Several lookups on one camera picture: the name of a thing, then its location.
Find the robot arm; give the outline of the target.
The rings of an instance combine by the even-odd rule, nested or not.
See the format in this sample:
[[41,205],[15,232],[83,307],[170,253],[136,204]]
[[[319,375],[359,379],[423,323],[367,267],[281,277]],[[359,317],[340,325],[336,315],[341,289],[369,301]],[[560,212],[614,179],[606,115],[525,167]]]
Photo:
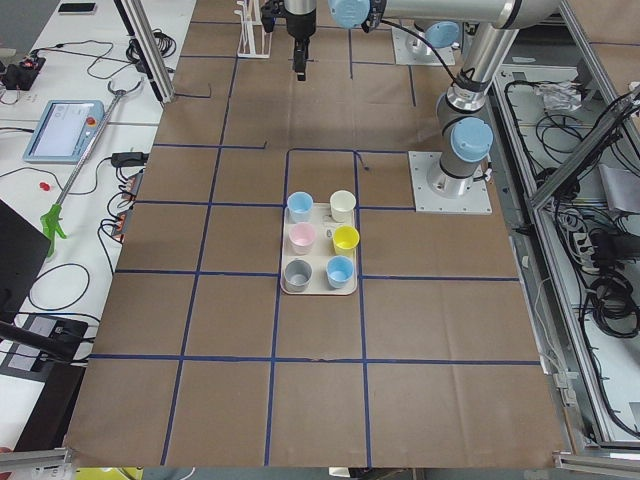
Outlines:
[[[297,81],[307,80],[307,63],[311,61],[309,52],[311,38],[317,27],[318,1],[265,1],[260,8],[260,18],[264,31],[272,33],[277,19],[284,19],[285,28],[293,38],[292,69]],[[482,162],[490,169],[489,152],[494,134],[491,127],[479,115],[485,107],[489,88],[495,74],[512,46],[518,32],[531,27],[551,14],[559,1],[327,1],[328,11],[334,23],[346,30],[350,78],[353,74],[353,40],[356,46],[364,45],[365,35],[371,35],[380,25],[386,25],[383,33],[373,33],[373,47],[382,46],[383,34],[387,30],[404,32],[409,39],[404,49],[416,56],[425,56],[424,51],[441,65],[450,83],[436,103],[436,116],[442,135],[442,153],[438,163],[431,166],[426,174],[430,189],[447,199],[465,196],[474,183],[484,177],[474,175]],[[440,50],[449,48],[459,36],[458,27],[469,23],[477,27],[474,39],[459,70],[454,74],[443,60]],[[373,93],[389,93],[396,83],[384,83],[375,75],[365,82],[365,87],[354,83],[349,99],[364,105],[365,100],[357,100],[357,93],[369,98]],[[343,116],[337,123],[325,126],[298,125],[298,120],[312,120],[309,113],[291,115],[291,132],[309,130],[313,146],[345,147],[372,143],[373,138],[388,141],[396,130],[395,120],[385,114],[384,121],[373,125],[371,122],[383,113],[383,107],[355,106],[351,112],[351,123]]]
[[[464,24],[461,20],[451,18],[435,19],[433,17],[420,18],[405,15],[402,21],[406,23],[412,32],[425,39],[438,51],[447,48],[455,50],[460,46]],[[428,45],[411,34],[405,36],[403,47],[408,53],[419,56],[432,54],[432,49]]]

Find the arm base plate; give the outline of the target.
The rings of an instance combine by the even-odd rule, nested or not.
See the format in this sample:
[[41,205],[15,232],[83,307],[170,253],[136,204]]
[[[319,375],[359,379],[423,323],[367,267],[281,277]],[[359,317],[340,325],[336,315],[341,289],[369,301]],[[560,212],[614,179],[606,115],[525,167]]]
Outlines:
[[425,33],[415,28],[407,28],[407,31],[392,28],[393,49],[395,63],[397,65],[423,65],[440,66],[436,53],[440,55],[447,66],[454,66],[456,61],[451,46],[432,50],[419,38],[424,38]]
[[457,179],[444,173],[440,152],[409,151],[409,170],[418,213],[489,215],[492,213],[487,180],[480,166],[471,177]]

